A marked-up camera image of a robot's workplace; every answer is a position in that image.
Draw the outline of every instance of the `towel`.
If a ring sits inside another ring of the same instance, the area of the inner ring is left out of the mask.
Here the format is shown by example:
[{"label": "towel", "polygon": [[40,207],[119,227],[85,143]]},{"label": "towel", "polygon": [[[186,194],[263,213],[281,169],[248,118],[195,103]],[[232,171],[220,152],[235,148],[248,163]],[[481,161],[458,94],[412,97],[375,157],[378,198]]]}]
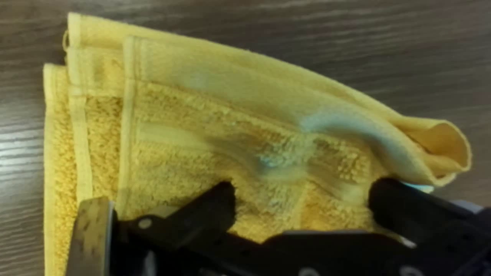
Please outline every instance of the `towel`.
[{"label": "towel", "polygon": [[232,233],[378,230],[384,177],[442,187],[472,167],[462,132],[335,80],[206,40],[70,14],[67,66],[45,66],[45,270],[63,275],[77,204],[169,215],[220,181]]}]

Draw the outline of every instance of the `wooden surface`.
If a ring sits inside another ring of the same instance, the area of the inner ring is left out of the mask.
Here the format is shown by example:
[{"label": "wooden surface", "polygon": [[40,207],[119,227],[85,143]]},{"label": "wooden surface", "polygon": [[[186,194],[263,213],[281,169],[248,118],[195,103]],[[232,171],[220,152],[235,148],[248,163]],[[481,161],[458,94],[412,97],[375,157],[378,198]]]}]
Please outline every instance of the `wooden surface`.
[{"label": "wooden surface", "polygon": [[67,11],[252,49],[455,121],[475,169],[441,192],[491,206],[490,0],[0,0],[0,275],[44,275],[42,65]]}]

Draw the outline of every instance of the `dark wooden table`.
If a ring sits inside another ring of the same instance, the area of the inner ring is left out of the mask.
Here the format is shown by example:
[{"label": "dark wooden table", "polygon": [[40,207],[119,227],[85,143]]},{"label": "dark wooden table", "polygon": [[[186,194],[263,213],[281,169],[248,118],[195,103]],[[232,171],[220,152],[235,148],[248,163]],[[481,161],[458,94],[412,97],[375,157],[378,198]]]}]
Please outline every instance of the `dark wooden table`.
[{"label": "dark wooden table", "polygon": [[0,275],[44,275],[44,63],[68,11],[252,49],[455,121],[475,169],[439,195],[491,206],[490,0],[0,0]]}]

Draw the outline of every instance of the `yellow towel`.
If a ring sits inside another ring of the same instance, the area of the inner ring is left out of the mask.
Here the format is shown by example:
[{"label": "yellow towel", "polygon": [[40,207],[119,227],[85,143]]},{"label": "yellow towel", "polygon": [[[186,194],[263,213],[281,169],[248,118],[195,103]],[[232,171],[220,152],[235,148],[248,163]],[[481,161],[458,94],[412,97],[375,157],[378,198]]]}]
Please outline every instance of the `yellow towel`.
[{"label": "yellow towel", "polygon": [[125,220],[177,210],[222,180],[232,232],[373,230],[393,177],[444,186],[470,169],[456,126],[400,115],[330,79],[217,43],[71,14],[67,68],[45,68],[47,275],[63,275],[77,203]]}]

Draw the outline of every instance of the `towel fold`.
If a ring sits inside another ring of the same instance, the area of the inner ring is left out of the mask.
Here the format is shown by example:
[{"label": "towel fold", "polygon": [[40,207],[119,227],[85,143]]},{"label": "towel fold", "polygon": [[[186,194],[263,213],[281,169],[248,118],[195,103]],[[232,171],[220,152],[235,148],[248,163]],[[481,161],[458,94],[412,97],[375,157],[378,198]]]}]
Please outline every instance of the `towel fold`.
[{"label": "towel fold", "polygon": [[133,220],[229,180],[232,232],[264,241],[376,230],[376,180],[441,187],[472,166],[455,125],[275,59],[80,14],[68,37],[67,68],[45,68],[47,275],[63,275],[77,203],[93,197]]}]

